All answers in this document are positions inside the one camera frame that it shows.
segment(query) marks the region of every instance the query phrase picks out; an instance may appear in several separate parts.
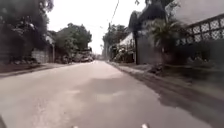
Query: foliage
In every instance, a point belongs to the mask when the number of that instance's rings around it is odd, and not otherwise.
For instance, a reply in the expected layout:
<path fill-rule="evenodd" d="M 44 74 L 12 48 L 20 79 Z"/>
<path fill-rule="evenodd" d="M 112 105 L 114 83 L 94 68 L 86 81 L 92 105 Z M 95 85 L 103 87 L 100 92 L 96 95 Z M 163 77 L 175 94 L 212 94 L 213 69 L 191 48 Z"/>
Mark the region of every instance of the foliage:
<path fill-rule="evenodd" d="M 133 53 L 121 48 L 118 50 L 117 55 L 114 57 L 114 61 L 118 63 L 133 63 Z"/>
<path fill-rule="evenodd" d="M 56 38 L 57 38 L 57 32 L 55 32 L 55 31 L 49 30 L 48 35 L 54 40 L 56 40 Z"/>
<path fill-rule="evenodd" d="M 121 40 L 123 40 L 127 35 L 128 32 L 126 31 L 126 27 L 123 25 L 111 25 L 108 28 L 108 32 L 103 36 L 104 41 L 104 56 L 110 55 L 110 60 L 113 53 L 109 52 L 109 48 L 113 45 L 116 45 L 120 43 Z"/>
<path fill-rule="evenodd" d="M 92 34 L 81 25 L 68 24 L 68 27 L 57 32 L 56 47 L 64 54 L 72 54 L 77 50 L 88 48 Z"/>
<path fill-rule="evenodd" d="M 109 45 L 120 43 L 128 35 L 126 27 L 123 25 L 112 25 L 108 28 L 108 32 L 104 35 L 104 43 Z"/>
<path fill-rule="evenodd" d="M 185 25 L 177 20 L 154 20 L 150 25 L 150 32 L 154 36 L 154 45 L 163 52 L 172 52 L 176 41 L 188 35 Z"/>
<path fill-rule="evenodd" d="M 0 0 L 2 32 L 12 30 L 28 45 L 43 48 L 49 21 L 46 13 L 52 8 L 53 0 Z"/>

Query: sky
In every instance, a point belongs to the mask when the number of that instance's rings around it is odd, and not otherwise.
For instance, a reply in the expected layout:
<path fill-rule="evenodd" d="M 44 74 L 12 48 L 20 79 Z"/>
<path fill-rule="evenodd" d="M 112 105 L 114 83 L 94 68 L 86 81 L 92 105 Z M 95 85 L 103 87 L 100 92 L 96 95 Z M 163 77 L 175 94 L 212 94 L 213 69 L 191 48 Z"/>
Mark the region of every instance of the sky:
<path fill-rule="evenodd" d="M 128 26 L 131 13 L 141 11 L 145 7 L 144 0 L 120 0 L 112 24 Z M 92 42 L 89 44 L 93 52 L 101 54 L 100 45 L 103 44 L 103 35 L 107 32 L 118 0 L 54 0 L 54 9 L 48 13 L 49 30 L 59 31 L 68 23 L 83 24 L 92 33 Z"/>

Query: parked car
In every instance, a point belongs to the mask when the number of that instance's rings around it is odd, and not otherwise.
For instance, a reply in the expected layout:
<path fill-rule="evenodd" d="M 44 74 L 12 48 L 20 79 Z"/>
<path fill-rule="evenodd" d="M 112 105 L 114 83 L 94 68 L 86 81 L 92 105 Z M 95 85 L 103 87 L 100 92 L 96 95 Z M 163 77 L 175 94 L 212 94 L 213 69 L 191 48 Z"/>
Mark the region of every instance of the parked car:
<path fill-rule="evenodd" d="M 90 57 L 90 56 L 87 56 L 87 57 L 83 57 L 81 59 L 81 62 L 92 62 L 93 61 L 93 58 Z"/>

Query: fence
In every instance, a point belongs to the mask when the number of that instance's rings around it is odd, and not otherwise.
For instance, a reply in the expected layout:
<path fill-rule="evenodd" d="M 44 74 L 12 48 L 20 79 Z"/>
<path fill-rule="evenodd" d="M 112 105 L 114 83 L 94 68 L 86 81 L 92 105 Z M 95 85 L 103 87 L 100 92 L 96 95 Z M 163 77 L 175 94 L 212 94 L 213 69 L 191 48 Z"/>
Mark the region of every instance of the fence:
<path fill-rule="evenodd" d="M 188 32 L 190 36 L 181 40 L 183 44 L 224 39 L 224 14 L 194 23 L 188 27 Z"/>

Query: road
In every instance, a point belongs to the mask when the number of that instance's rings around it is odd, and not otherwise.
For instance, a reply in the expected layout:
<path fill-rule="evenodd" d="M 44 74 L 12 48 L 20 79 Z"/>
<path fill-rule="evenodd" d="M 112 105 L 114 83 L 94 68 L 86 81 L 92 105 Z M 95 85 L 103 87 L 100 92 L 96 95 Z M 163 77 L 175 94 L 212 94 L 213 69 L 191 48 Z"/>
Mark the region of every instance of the road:
<path fill-rule="evenodd" d="M 211 128 L 105 62 L 0 79 L 8 128 Z"/>

